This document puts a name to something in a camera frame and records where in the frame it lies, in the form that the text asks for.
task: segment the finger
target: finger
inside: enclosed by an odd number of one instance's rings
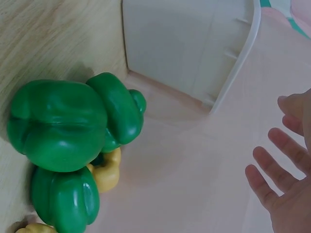
[[[305,93],[302,125],[306,146],[311,151],[311,89]]]
[[[302,120],[304,94],[293,94],[288,97],[280,96],[277,99],[281,111],[288,116]]]
[[[264,148],[255,148],[253,156],[261,169],[271,178],[282,192],[287,192],[299,181],[289,172],[284,170]]]
[[[295,166],[306,175],[311,174],[311,158],[308,151],[278,128],[268,133],[269,139],[279,148]]]
[[[271,212],[276,204],[278,195],[269,187],[268,183],[254,165],[247,166],[245,174],[249,185],[259,198],[263,207]]]
[[[294,133],[303,136],[303,129],[302,129],[302,121],[295,118],[294,116],[287,116],[283,117],[283,125],[288,128],[289,130],[293,131]]]

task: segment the wood grain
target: wood grain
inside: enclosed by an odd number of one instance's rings
[[[31,212],[31,165],[6,139],[9,103],[35,79],[85,81],[127,74],[121,0],[0,1],[0,232],[14,232]]]

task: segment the toy pepper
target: toy pepper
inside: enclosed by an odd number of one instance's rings
[[[19,229],[16,233],[56,233],[56,230],[48,225],[32,223]]]
[[[119,181],[121,162],[121,149],[106,154],[100,154],[96,161],[88,164],[87,168],[92,173],[99,193],[113,189]]]
[[[86,166],[66,173],[37,167],[30,197],[39,217],[60,233],[83,233],[100,208],[98,189]]]
[[[86,84],[37,80],[15,94],[7,133],[13,147],[51,171],[76,171],[102,152],[134,140],[146,101],[103,73]]]
[[[139,134],[146,110],[146,99],[137,90],[127,90],[110,73],[97,75],[87,81],[101,97],[107,111],[108,122],[102,152],[111,152],[128,144]]]

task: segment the white plastic panel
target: white plastic panel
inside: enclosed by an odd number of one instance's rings
[[[253,0],[123,0],[128,66],[214,105],[253,17]]]

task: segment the yellow bell pepper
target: yellow bell pepper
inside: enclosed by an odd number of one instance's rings
[[[104,157],[104,162],[102,164],[99,166],[88,164],[87,168],[94,177],[98,191],[100,193],[105,193],[118,184],[120,177],[119,166],[121,162],[121,149],[117,148],[102,156]]]
[[[25,228],[19,229],[16,233],[57,233],[56,230],[48,225],[32,223]]]

